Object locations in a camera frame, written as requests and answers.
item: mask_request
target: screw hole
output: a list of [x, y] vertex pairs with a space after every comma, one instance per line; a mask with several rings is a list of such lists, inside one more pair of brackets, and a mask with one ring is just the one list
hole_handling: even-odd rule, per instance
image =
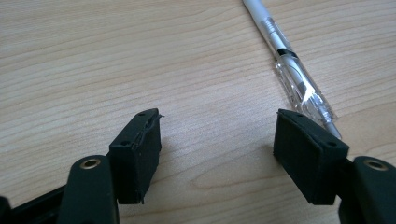
[[84, 161], [79, 167], [81, 167], [84, 170], [89, 170], [92, 168], [95, 168], [100, 164], [100, 160], [98, 159], [89, 159], [87, 161]]
[[365, 160], [364, 164], [366, 164], [368, 167], [375, 169], [377, 171], [387, 171], [388, 170], [388, 167], [379, 161]]
[[121, 142], [121, 145], [122, 145], [122, 146], [128, 146], [129, 144], [131, 144], [130, 141], [122, 141], [122, 142]]
[[334, 142], [328, 142], [327, 145], [331, 146], [331, 147], [336, 147], [337, 144], [335, 144]]

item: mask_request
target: table surface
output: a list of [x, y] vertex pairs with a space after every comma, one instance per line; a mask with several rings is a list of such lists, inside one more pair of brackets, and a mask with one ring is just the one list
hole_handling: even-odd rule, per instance
[[[396, 165], [396, 2], [267, 0], [338, 116], [348, 157]], [[0, 3], [0, 194], [12, 206], [65, 184], [158, 107], [163, 150], [146, 204], [121, 223], [338, 223], [273, 156], [290, 109], [240, 0]]]

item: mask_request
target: white pen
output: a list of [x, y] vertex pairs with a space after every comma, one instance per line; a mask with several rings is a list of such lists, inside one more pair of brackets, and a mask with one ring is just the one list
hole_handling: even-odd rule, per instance
[[295, 110], [308, 116], [329, 133], [341, 139], [335, 127], [335, 115], [318, 86], [293, 52], [261, 0], [243, 0], [262, 36], [276, 58], [276, 69]]

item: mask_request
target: table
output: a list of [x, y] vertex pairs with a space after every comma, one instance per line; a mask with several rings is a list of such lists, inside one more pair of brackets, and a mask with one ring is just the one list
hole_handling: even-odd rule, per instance
[[[396, 165], [396, 2], [266, 0], [339, 117], [349, 158]], [[338, 223], [273, 156], [290, 109], [240, 0], [2, 1], [0, 194], [65, 184], [158, 107], [163, 150], [144, 205], [121, 223]]]

